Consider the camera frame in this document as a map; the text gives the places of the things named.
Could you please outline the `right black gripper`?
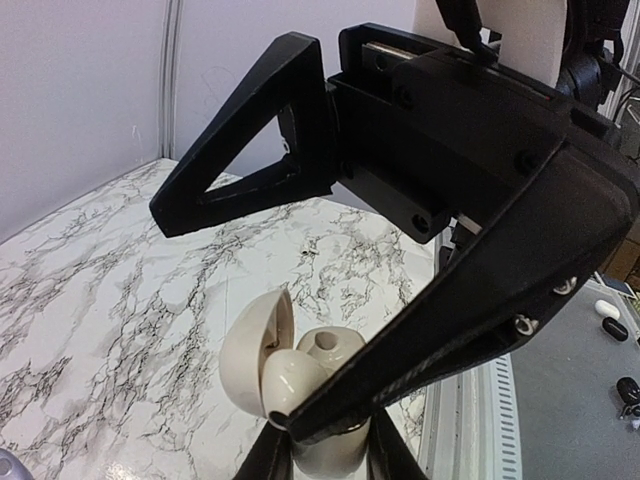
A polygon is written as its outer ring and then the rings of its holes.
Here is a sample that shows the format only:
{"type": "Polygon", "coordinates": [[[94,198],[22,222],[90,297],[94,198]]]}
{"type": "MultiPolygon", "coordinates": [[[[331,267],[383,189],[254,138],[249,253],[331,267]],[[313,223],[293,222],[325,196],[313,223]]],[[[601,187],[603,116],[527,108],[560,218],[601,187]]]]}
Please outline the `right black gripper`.
{"type": "Polygon", "coordinates": [[[549,87],[474,54],[377,24],[344,29],[334,101],[341,184],[425,243],[461,214],[483,226],[545,162],[568,159],[553,211],[615,200],[631,221],[639,169],[570,73],[549,87]]]}

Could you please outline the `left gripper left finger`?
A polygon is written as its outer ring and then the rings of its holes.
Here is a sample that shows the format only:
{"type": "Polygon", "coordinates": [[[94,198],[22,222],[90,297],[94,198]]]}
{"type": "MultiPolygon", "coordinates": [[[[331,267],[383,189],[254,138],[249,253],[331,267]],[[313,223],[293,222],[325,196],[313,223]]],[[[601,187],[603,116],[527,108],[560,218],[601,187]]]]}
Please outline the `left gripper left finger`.
{"type": "Polygon", "coordinates": [[[234,476],[235,480],[292,480],[289,435],[266,423],[234,476]]]}

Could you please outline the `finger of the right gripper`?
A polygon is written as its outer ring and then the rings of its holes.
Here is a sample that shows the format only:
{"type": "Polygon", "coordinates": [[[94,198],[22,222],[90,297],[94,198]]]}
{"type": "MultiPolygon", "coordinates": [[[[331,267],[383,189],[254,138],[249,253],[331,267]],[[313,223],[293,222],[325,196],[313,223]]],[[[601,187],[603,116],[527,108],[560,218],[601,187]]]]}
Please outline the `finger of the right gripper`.
{"type": "Polygon", "coordinates": [[[345,433],[421,386],[519,347],[631,226],[631,162],[561,144],[490,222],[364,348],[271,423],[303,444],[345,433]]]}
{"type": "Polygon", "coordinates": [[[335,183],[335,129],[318,39],[277,37],[150,202],[177,237],[312,197],[335,183]]]}

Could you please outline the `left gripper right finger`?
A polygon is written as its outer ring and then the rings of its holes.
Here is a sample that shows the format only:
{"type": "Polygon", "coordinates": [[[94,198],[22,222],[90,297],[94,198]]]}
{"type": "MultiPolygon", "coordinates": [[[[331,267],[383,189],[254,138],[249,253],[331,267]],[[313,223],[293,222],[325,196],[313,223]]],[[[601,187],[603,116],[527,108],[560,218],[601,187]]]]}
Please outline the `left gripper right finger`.
{"type": "Polygon", "coordinates": [[[369,480],[427,480],[385,409],[371,418],[368,434],[369,480]]]}

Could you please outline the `white charging case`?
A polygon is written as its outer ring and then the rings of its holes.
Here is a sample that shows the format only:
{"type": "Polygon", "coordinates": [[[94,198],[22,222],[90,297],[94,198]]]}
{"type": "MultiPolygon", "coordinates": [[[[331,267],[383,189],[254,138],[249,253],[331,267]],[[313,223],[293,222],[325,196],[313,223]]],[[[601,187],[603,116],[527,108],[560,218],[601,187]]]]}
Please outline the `white charging case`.
{"type": "MultiPolygon", "coordinates": [[[[294,341],[289,292],[252,300],[227,333],[219,359],[222,387],[230,401],[253,416],[289,415],[365,345],[346,327],[321,327],[294,341]]],[[[293,444],[296,466],[313,479],[342,479],[358,470],[369,422],[312,446],[293,444]]]]}

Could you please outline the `purple earbud charging case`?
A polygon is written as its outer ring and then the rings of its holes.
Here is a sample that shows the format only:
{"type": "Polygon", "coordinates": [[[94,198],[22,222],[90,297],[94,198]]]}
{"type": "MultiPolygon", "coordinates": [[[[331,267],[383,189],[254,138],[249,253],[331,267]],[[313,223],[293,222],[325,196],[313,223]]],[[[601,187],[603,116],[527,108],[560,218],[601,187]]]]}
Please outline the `purple earbud charging case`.
{"type": "Polygon", "coordinates": [[[0,449],[0,480],[33,480],[33,476],[15,455],[0,449]]]}

